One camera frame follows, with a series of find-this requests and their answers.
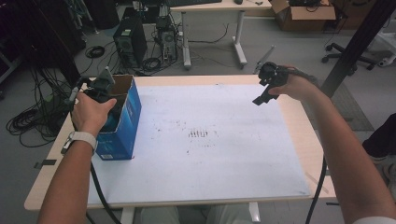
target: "hand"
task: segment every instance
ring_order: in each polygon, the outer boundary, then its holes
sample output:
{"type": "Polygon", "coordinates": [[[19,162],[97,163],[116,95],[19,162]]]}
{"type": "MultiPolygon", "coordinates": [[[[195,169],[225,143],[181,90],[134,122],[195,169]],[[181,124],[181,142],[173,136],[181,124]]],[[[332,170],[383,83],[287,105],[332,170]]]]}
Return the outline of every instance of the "hand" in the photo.
{"type": "Polygon", "coordinates": [[[83,92],[77,95],[78,102],[72,112],[72,121],[80,132],[99,134],[107,121],[108,111],[116,104],[116,99],[110,99],[99,104],[83,92]]]}
{"type": "Polygon", "coordinates": [[[314,84],[303,77],[295,76],[292,73],[288,77],[286,85],[273,87],[268,93],[272,95],[287,94],[303,102],[310,102],[314,96],[323,94],[314,84]]]}

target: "white desk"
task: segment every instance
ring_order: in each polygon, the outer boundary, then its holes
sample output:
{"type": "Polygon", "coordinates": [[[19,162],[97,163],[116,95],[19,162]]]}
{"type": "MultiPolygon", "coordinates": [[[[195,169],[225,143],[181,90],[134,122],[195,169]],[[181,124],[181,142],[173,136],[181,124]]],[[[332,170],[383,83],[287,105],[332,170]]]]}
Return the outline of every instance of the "white desk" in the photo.
{"type": "MultiPolygon", "coordinates": [[[[194,86],[194,85],[214,85],[214,84],[257,84],[259,85],[259,79],[257,76],[196,76],[196,77],[136,77],[135,78],[137,87],[144,86],[194,86]]],[[[315,192],[318,177],[321,170],[322,162],[322,148],[316,137],[314,130],[301,106],[300,102],[290,99],[288,96],[281,96],[277,100],[279,102],[280,110],[283,114],[284,121],[289,129],[290,138],[294,144],[294,148],[298,155],[300,164],[304,170],[306,181],[309,185],[311,194],[299,197],[299,198],[312,198],[315,192]]],[[[38,175],[32,190],[29,193],[26,201],[25,208],[28,210],[38,210],[41,207],[44,196],[49,187],[50,181],[62,160],[60,153],[62,145],[67,135],[72,131],[72,125],[68,119],[62,127],[49,155],[48,160],[56,160],[54,165],[44,165],[38,175]]],[[[104,161],[106,165],[110,162],[114,164],[122,165],[119,161],[104,161]]],[[[335,193],[332,186],[332,181],[329,177],[326,177],[321,198],[334,198],[335,193]]],[[[114,207],[133,207],[133,206],[152,206],[152,205],[177,205],[177,204],[192,204],[192,203],[238,203],[238,202],[257,202],[257,201],[272,201],[274,198],[257,198],[252,195],[249,198],[238,198],[233,197],[221,198],[221,199],[204,199],[201,201],[174,201],[169,198],[165,201],[139,201],[139,202],[128,202],[128,203],[111,203],[114,207]]],[[[89,208],[102,207],[100,203],[89,203],[89,208]]]]}
{"type": "Polygon", "coordinates": [[[245,10],[263,10],[271,8],[271,4],[268,0],[257,2],[262,2],[262,4],[258,6],[244,0],[243,4],[237,5],[233,0],[222,0],[220,3],[171,7],[171,11],[181,12],[184,67],[186,69],[191,68],[189,39],[186,33],[187,24],[237,23],[236,35],[233,36],[233,45],[235,46],[241,67],[247,64],[248,62],[240,43],[245,10]]]}

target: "black pole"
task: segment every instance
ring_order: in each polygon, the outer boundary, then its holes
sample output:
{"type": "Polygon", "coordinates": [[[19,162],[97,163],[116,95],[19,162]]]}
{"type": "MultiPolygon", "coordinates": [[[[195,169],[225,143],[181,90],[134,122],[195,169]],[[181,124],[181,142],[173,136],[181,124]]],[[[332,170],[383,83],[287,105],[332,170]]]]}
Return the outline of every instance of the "black pole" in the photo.
{"type": "Polygon", "coordinates": [[[349,74],[353,64],[367,49],[395,8],[396,1],[394,0],[376,0],[373,8],[352,36],[345,51],[321,86],[321,90],[327,96],[332,97],[334,95],[334,92],[349,74]]]}

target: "desk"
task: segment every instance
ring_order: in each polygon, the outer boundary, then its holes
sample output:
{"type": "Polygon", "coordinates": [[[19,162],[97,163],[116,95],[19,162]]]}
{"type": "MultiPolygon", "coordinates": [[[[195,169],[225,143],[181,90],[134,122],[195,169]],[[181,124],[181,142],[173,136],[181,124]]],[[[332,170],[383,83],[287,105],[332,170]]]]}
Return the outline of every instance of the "desk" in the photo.
{"type": "MultiPolygon", "coordinates": [[[[257,76],[194,76],[194,77],[136,77],[137,87],[144,86],[193,86],[193,85],[214,85],[214,84],[235,84],[247,85],[258,84],[257,76]]],[[[312,126],[303,110],[300,102],[290,99],[289,96],[280,96],[278,98],[280,110],[283,114],[283,119],[290,132],[290,138],[294,144],[294,148],[300,160],[300,164],[304,170],[306,180],[308,182],[311,195],[304,198],[312,198],[317,187],[318,177],[321,170],[322,162],[322,147],[317,139],[317,136],[312,129],[312,126]]],[[[62,127],[54,145],[49,152],[48,160],[56,160],[55,165],[44,165],[38,175],[32,189],[25,201],[25,208],[28,210],[39,210],[43,202],[44,196],[49,187],[50,181],[62,159],[60,153],[62,145],[64,144],[67,135],[72,131],[72,125],[69,119],[66,120],[62,127]]],[[[332,186],[332,181],[326,177],[321,198],[334,198],[335,193],[332,186]]],[[[273,199],[230,199],[230,200],[211,200],[200,201],[199,203],[227,203],[227,202],[255,202],[255,201],[272,201],[273,199]]],[[[167,202],[166,205],[176,204],[191,204],[192,202],[167,202]]],[[[114,207],[128,207],[128,206],[151,206],[151,205],[165,205],[164,203],[112,203],[114,207]]],[[[102,207],[99,203],[88,204],[89,208],[102,207]]]]}
{"type": "Polygon", "coordinates": [[[188,35],[186,35],[187,24],[237,23],[236,35],[233,36],[233,45],[235,46],[241,66],[243,67],[247,64],[248,62],[240,43],[243,19],[245,10],[263,10],[271,8],[271,4],[268,0],[262,0],[260,2],[262,2],[260,6],[247,0],[243,1],[243,4],[237,5],[233,0],[222,0],[220,3],[171,7],[171,11],[181,12],[184,67],[186,69],[191,68],[189,40],[188,35]]]}

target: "office chair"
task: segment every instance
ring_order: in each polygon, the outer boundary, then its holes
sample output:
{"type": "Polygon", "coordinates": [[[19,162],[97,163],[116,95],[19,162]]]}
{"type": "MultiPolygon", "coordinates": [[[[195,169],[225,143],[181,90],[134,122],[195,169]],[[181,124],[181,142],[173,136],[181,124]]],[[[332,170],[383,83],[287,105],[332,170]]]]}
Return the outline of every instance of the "office chair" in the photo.
{"type": "MultiPolygon", "coordinates": [[[[333,48],[340,51],[340,53],[327,54],[321,60],[323,63],[328,62],[330,58],[340,58],[342,53],[345,50],[343,47],[339,46],[338,44],[331,43],[330,45],[326,46],[326,51],[331,51],[333,48]]],[[[367,70],[372,70],[375,67],[375,65],[377,64],[377,62],[375,60],[369,59],[369,58],[366,58],[363,56],[360,56],[358,61],[368,63],[369,65],[366,67],[367,70]]],[[[352,76],[356,70],[358,70],[358,66],[356,64],[353,64],[352,68],[350,69],[349,75],[352,76]]]]}

